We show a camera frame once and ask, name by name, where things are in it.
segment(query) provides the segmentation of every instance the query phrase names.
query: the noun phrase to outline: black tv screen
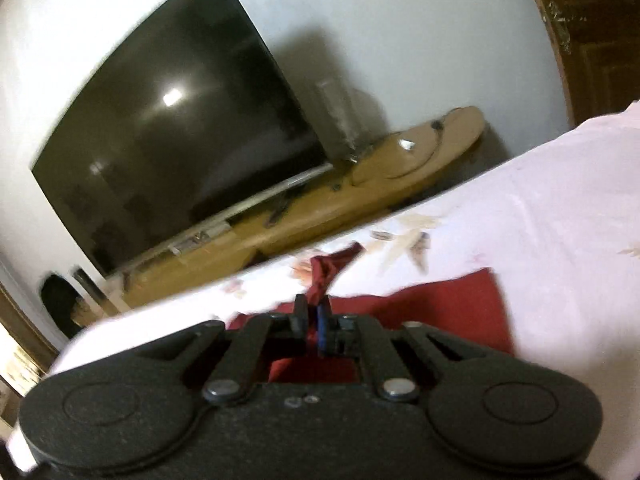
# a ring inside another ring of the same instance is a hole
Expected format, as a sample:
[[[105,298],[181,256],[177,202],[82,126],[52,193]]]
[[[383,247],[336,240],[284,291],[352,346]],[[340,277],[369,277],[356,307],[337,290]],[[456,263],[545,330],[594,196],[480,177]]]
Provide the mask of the black tv screen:
[[[239,1],[168,0],[84,86],[33,174],[109,274],[325,161]]]

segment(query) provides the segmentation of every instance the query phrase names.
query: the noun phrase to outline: tv stand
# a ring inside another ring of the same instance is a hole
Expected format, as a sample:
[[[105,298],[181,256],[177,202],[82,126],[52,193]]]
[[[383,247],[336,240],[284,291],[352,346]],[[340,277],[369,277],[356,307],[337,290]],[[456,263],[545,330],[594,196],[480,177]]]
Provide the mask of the tv stand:
[[[276,209],[258,205],[193,251],[169,253],[133,273],[128,291],[110,299],[119,308],[162,300],[389,215],[468,152],[484,130],[484,117],[478,108],[458,108],[442,126],[442,143],[431,122],[385,137],[355,166],[336,168],[285,194]],[[85,326],[95,316],[80,304],[74,320]]]

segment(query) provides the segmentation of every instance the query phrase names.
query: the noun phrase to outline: brown wood panel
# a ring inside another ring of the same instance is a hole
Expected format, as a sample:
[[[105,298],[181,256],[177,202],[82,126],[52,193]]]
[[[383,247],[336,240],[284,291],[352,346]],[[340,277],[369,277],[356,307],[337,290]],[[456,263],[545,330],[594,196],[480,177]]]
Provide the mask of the brown wood panel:
[[[535,0],[575,126],[640,98],[640,0]]]

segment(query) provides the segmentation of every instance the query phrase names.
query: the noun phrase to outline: red fabric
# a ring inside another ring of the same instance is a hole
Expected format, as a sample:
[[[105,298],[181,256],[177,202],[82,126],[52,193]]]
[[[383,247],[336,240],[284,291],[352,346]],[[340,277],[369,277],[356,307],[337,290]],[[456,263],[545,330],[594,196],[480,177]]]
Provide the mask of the red fabric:
[[[310,305],[318,303],[335,276],[361,250],[362,247],[355,244],[340,253],[316,256],[311,260],[313,285],[307,291]],[[504,305],[489,269],[481,269],[446,282],[411,286],[386,297],[331,298],[331,307],[334,314],[368,314],[377,318],[385,328],[392,330],[400,328],[405,321],[421,321],[513,354],[513,341]],[[280,304],[275,311],[289,314],[293,311],[293,303]],[[230,328],[240,328],[245,319],[246,316],[239,316]],[[314,327],[310,328],[310,340],[315,341]],[[269,380],[287,383],[348,383],[357,381],[357,377],[351,360],[310,355],[274,362]]]
[[[309,305],[317,305],[331,285],[335,277],[349,265],[363,247],[354,242],[351,247],[333,254],[315,256],[311,258],[311,286],[306,292]]]

